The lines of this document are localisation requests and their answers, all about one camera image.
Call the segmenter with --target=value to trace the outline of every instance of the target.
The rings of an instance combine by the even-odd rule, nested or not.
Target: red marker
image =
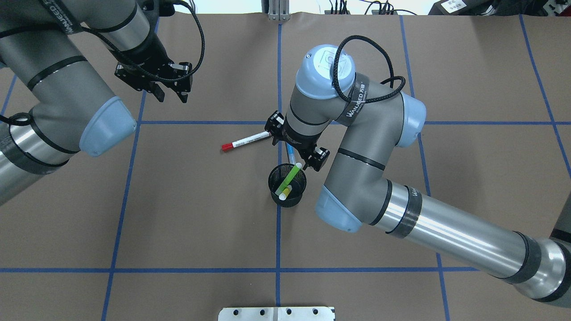
[[[246,138],[241,139],[241,140],[239,140],[239,141],[235,141],[235,142],[233,142],[233,143],[224,144],[224,145],[222,145],[222,150],[223,150],[223,151],[229,151],[229,150],[232,150],[232,149],[234,149],[234,148],[236,148],[236,147],[239,147],[239,146],[242,146],[242,145],[246,145],[246,144],[249,144],[249,143],[253,143],[253,142],[255,142],[255,141],[259,141],[259,140],[261,140],[261,139],[268,138],[268,137],[270,137],[270,134],[269,134],[267,131],[263,131],[263,132],[261,132],[261,133],[259,133],[259,134],[252,135],[252,136],[250,136],[250,137],[246,137]]]

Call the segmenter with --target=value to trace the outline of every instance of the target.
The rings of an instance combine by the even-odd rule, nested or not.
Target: marker
[[[268,137],[270,137],[270,133],[268,133],[267,131],[262,131],[262,132],[259,133],[259,134],[252,135],[252,136],[250,136],[250,137],[246,137],[246,138],[241,139],[241,140],[239,140],[239,141],[235,141],[235,142],[233,142],[233,143],[224,144],[224,145],[222,145],[222,150],[223,150],[223,151],[229,151],[229,150],[232,150],[232,149],[234,149],[234,148],[236,148],[236,147],[240,147],[240,146],[242,146],[242,145],[246,145],[246,144],[249,144],[249,143],[253,143],[253,142],[255,142],[255,141],[259,141],[259,140],[261,140],[261,139],[268,138]]]
[[[293,168],[291,168],[291,171],[289,171],[289,174],[287,174],[280,187],[278,187],[278,189],[275,191],[277,196],[279,196],[286,189],[286,187],[291,183],[291,181],[293,180],[295,175],[297,175],[300,169],[301,169],[301,163],[297,163],[295,164],[295,166],[293,166]]]
[[[286,200],[287,196],[291,193],[292,187],[288,185],[285,190],[280,194],[280,200]]]
[[[285,146],[287,148],[287,157],[289,158],[289,163],[290,164],[297,163],[295,161],[295,152],[293,151],[293,147],[288,143],[285,143]]]

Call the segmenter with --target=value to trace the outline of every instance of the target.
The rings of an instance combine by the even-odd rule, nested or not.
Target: red marker cap
[[[229,151],[233,148],[234,148],[234,146],[232,145],[232,143],[222,145],[222,151]]]

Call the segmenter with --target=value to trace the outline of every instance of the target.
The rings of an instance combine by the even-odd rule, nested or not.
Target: blue marker
[[[296,163],[296,161],[295,161],[295,152],[294,152],[293,147],[291,147],[291,145],[288,144],[288,143],[285,143],[285,146],[286,146],[286,148],[287,148],[287,157],[289,158],[289,163],[290,163],[290,164],[295,164],[295,163]]]

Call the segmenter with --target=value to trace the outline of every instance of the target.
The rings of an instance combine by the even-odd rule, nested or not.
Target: pen holder
[[[279,195],[276,195],[274,192],[280,187],[283,180],[286,178],[289,171],[294,167],[294,164],[280,164],[277,165],[271,172],[268,177],[268,187],[270,188],[270,195],[272,195],[272,199],[276,204],[282,207],[292,207],[299,203],[301,197],[303,196],[303,191],[305,190],[305,186],[307,184],[307,178],[305,177],[305,173],[303,170],[300,170],[294,177],[291,183],[291,192],[285,200],[281,200]]]

